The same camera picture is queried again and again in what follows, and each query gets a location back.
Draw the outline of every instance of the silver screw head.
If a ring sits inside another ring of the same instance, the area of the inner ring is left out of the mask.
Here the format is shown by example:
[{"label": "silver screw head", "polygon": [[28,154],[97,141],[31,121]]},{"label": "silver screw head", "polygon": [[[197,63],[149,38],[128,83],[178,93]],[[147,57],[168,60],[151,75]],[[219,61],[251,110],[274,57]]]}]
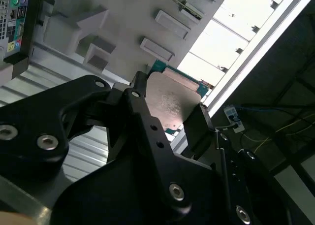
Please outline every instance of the silver screw head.
[{"label": "silver screw head", "polygon": [[171,193],[171,196],[177,201],[182,201],[185,198],[183,189],[175,183],[169,186],[169,192]]},{"label": "silver screw head", "polygon": [[131,92],[131,94],[133,95],[133,96],[136,96],[136,97],[139,97],[140,95],[137,93],[137,92]]},{"label": "silver screw head", "polygon": [[228,140],[227,137],[226,137],[226,135],[224,135],[223,133],[221,133],[220,135],[221,135],[221,137],[222,137],[224,140]]},{"label": "silver screw head", "polygon": [[255,160],[255,155],[251,151],[247,151],[247,155],[252,159]]},{"label": "silver screw head", "polygon": [[0,140],[12,140],[18,135],[18,130],[12,125],[0,125]]},{"label": "silver screw head", "polygon": [[37,139],[37,145],[39,148],[43,150],[54,150],[57,148],[59,142],[57,138],[55,138],[53,135],[41,135]]},{"label": "silver screw head", "polygon": [[251,219],[248,213],[241,206],[238,206],[238,205],[236,206],[236,214],[239,217],[239,219],[242,220],[244,224],[247,224],[247,225],[251,224]]},{"label": "silver screw head", "polygon": [[96,81],[95,84],[99,87],[105,87],[104,83],[100,82],[100,81]]}]

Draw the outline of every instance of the corrugated metal surface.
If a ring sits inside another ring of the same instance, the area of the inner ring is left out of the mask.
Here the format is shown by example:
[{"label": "corrugated metal surface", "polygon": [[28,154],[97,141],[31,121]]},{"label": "corrugated metal surface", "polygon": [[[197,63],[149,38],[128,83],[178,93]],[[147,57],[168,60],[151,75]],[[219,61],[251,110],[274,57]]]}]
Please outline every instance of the corrugated metal surface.
[{"label": "corrugated metal surface", "polygon": [[[71,80],[46,67],[32,63],[21,76],[0,87],[0,106],[18,101]],[[65,175],[76,181],[106,164],[108,156],[106,128],[94,127],[69,143],[64,161]]]}]

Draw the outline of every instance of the yellow wire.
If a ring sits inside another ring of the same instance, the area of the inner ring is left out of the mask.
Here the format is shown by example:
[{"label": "yellow wire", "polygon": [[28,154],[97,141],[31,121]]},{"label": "yellow wire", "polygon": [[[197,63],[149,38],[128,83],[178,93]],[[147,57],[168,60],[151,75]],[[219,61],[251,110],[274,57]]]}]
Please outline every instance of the yellow wire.
[{"label": "yellow wire", "polygon": [[[306,117],[303,118],[303,119],[307,119],[307,118],[309,118],[309,117],[311,117],[311,116],[313,116],[313,115],[315,115],[315,113],[313,113],[313,114],[311,114],[311,115],[309,115],[309,116],[306,116]],[[289,125],[286,125],[286,126],[284,126],[283,128],[280,128],[280,129],[276,130],[276,133],[279,132],[279,131],[281,131],[281,130],[283,130],[283,129],[286,129],[286,128],[288,128],[288,127],[290,127],[290,126],[292,126],[292,125],[294,125],[294,124],[296,124],[296,123],[298,123],[298,122],[300,122],[300,121],[302,121],[302,119],[296,120],[295,122],[293,122],[293,123],[291,123],[291,124],[289,124]],[[296,133],[287,134],[287,135],[298,134],[298,133],[300,133],[300,132],[302,132],[302,131],[305,131],[305,130],[308,129],[308,128],[305,128],[305,129],[302,129],[302,130],[300,130],[300,131],[298,131],[298,132],[296,132]],[[255,149],[254,153],[256,153],[257,150],[258,150],[266,141],[268,141],[268,140],[269,140],[269,137],[267,137],[260,145],[258,145],[258,147]]]},{"label": "yellow wire", "polygon": [[248,140],[251,140],[253,142],[264,142],[265,140],[254,140],[254,139],[251,139],[248,135],[246,134],[243,134]]},{"label": "yellow wire", "polygon": [[295,132],[295,133],[290,133],[290,134],[287,134],[287,135],[295,135],[295,134],[298,134],[298,133],[304,132],[305,130],[307,130],[307,129],[311,128],[312,126],[313,126],[313,125],[309,125],[307,128],[304,128],[304,129],[299,130],[299,131],[297,131],[297,132]]}]

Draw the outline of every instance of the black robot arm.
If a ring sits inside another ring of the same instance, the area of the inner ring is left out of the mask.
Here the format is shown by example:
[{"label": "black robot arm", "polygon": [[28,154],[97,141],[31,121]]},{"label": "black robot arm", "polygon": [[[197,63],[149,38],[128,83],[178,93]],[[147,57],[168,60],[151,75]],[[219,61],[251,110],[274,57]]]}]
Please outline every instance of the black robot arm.
[{"label": "black robot arm", "polygon": [[[184,122],[193,159],[174,154],[150,115],[146,82],[138,72],[111,89],[84,76],[0,108],[0,174],[49,180],[68,142],[102,126],[107,165],[62,193],[50,224],[311,224],[252,152],[233,150],[202,104]],[[210,165],[194,160],[204,154]]]}]

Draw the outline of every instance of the usb port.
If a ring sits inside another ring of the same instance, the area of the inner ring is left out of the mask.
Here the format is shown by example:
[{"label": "usb port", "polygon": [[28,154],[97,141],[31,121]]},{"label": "usb port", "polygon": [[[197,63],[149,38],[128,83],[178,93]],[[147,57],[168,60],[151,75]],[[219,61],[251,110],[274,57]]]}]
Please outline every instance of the usb port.
[{"label": "usb port", "polygon": [[16,9],[11,11],[10,18],[11,18],[11,20],[16,19]]}]

